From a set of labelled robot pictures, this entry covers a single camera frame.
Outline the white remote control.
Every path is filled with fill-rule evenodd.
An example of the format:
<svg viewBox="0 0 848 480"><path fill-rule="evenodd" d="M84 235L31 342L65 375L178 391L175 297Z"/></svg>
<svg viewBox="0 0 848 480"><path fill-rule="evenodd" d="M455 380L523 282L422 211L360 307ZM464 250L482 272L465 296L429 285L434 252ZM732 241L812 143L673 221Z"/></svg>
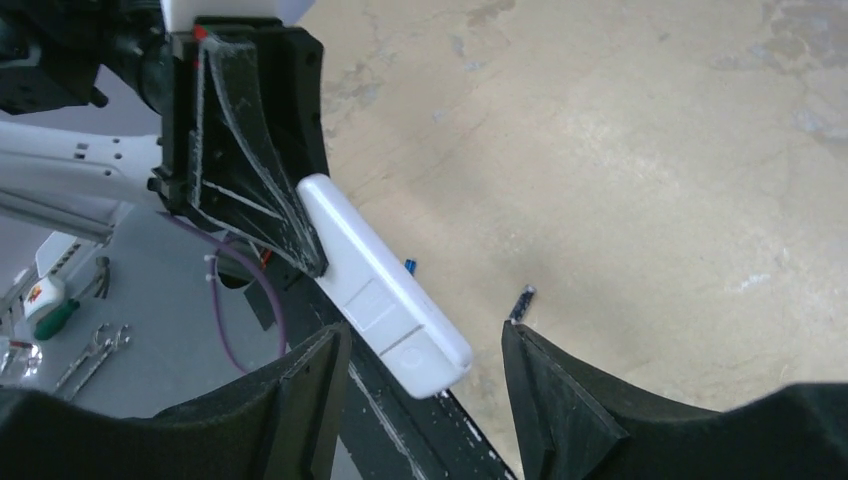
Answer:
<svg viewBox="0 0 848 480"><path fill-rule="evenodd" d="M473 363L458 328L328 176L297 192L328 260L318 286L394 379L416 399L458 383Z"/></svg>

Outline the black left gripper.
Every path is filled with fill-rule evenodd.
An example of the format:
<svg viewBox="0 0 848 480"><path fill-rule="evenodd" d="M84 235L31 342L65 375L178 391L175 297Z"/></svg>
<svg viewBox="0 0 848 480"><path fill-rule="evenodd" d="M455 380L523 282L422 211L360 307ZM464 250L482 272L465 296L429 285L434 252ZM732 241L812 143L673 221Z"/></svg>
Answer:
<svg viewBox="0 0 848 480"><path fill-rule="evenodd" d="M202 17L148 51L148 103L166 208L257 243L310 277L328 260L296 190L328 170L321 124L323 46L261 17Z"/></svg>

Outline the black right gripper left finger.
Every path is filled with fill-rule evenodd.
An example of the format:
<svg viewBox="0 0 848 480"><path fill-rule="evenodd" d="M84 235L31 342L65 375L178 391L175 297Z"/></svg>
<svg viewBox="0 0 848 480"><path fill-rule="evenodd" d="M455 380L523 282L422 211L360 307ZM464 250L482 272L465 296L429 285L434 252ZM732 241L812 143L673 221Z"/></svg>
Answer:
<svg viewBox="0 0 848 480"><path fill-rule="evenodd" d="M327 479L351 353L344 324L151 418L114 418L35 390L1 393L5 479Z"/></svg>

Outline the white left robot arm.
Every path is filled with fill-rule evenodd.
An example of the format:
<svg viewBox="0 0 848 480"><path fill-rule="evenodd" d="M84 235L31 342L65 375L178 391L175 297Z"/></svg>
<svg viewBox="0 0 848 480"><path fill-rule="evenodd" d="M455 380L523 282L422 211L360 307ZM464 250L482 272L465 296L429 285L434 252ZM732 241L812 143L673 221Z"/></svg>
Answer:
<svg viewBox="0 0 848 480"><path fill-rule="evenodd" d="M321 276L298 186L328 170L308 1L5 1L1 208L80 232L87 200L228 231Z"/></svg>

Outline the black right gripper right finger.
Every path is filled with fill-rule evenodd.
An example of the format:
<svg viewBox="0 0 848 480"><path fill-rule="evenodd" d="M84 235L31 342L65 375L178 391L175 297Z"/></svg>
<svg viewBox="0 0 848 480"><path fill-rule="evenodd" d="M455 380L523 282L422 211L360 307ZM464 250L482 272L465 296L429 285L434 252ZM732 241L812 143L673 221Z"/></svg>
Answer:
<svg viewBox="0 0 848 480"><path fill-rule="evenodd" d="M843 479L847 387L800 383L718 412L636 387L505 322L501 346L529 479Z"/></svg>

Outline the black AAA battery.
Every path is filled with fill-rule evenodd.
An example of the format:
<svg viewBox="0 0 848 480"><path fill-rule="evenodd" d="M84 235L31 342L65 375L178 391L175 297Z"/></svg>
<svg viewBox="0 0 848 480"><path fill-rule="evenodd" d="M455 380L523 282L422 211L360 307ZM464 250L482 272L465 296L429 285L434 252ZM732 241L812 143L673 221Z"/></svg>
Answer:
<svg viewBox="0 0 848 480"><path fill-rule="evenodd" d="M507 320L512 324L522 323L536 295L536 288L526 285L514 303Z"/></svg>

